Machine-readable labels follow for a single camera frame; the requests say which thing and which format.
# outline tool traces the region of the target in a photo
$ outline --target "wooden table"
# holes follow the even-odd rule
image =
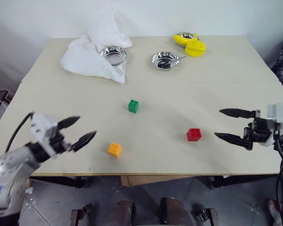
[[[96,137],[77,153],[64,153],[45,162],[35,175],[242,175],[273,174],[280,157],[273,147],[255,144],[252,151],[214,135],[243,135],[251,120],[227,117],[223,108],[261,109],[283,102],[283,87],[244,36],[203,36],[205,55],[186,57],[173,71],[159,71],[151,56],[184,49],[169,37],[135,37],[127,51],[126,83],[64,71],[59,59],[72,39],[51,39],[21,83],[0,121],[0,155],[14,129],[30,111],[49,113],[57,120],[80,115],[63,131],[69,142],[97,130]],[[131,99],[140,102],[128,112]],[[202,138],[188,142],[189,128]],[[12,148],[33,141],[29,123]],[[107,154],[111,142],[123,151]]]

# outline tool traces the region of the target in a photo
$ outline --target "white cloth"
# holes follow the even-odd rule
[[[110,10],[89,28],[88,34],[72,41],[60,59],[67,71],[86,76],[104,77],[119,83],[125,82],[126,61],[112,66],[99,52],[105,46],[132,46],[130,38],[117,26],[114,11]]]

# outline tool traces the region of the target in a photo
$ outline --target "cable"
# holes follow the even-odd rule
[[[277,197],[277,202],[278,202],[278,206],[280,209],[280,214],[281,214],[281,219],[282,219],[282,225],[283,225],[283,152],[280,146],[280,141],[277,139],[275,140],[275,144],[277,147],[277,151],[282,159],[281,161],[281,166],[280,166],[280,172],[278,174],[277,177],[277,181],[276,181],[276,197]],[[281,194],[282,194],[282,208],[280,208],[280,199],[279,199],[279,183],[281,182]]]
[[[2,103],[2,105],[5,107],[5,110],[7,109],[7,107],[5,106],[5,104],[0,100],[0,103]]]
[[[13,133],[13,135],[11,136],[11,138],[9,139],[8,145],[6,146],[5,149],[5,153],[9,151],[9,148],[11,146],[11,143],[13,142],[15,136],[17,135],[17,133],[19,132],[19,130],[21,129],[21,127],[24,125],[24,123],[27,121],[27,119],[29,117],[33,116],[33,112],[28,113],[27,116],[25,116],[25,118],[23,118],[22,122],[18,125],[18,127],[16,128],[15,132]]]

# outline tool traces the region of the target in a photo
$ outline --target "lego brick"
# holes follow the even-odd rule
[[[187,132],[188,141],[198,141],[201,138],[200,129],[189,129]]]
[[[111,143],[108,148],[108,153],[114,157],[119,157],[122,152],[122,146],[119,144]]]
[[[128,104],[128,111],[137,113],[139,108],[139,103],[136,100],[131,100],[130,103]]]

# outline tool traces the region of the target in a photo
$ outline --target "metal bowl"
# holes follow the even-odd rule
[[[166,51],[158,52],[154,54],[152,58],[152,63],[156,68],[162,71],[169,71],[176,68],[179,64],[178,55]]]
[[[188,33],[188,32],[181,32],[179,34],[177,34],[183,38],[186,38],[186,39],[193,39],[194,38],[194,34],[193,33]],[[183,47],[185,48],[186,45],[182,45],[182,44],[179,44],[179,43],[176,43],[177,45],[179,45],[180,47]]]
[[[107,46],[101,50],[100,55],[115,66],[123,63],[126,59],[126,52],[119,46]]]

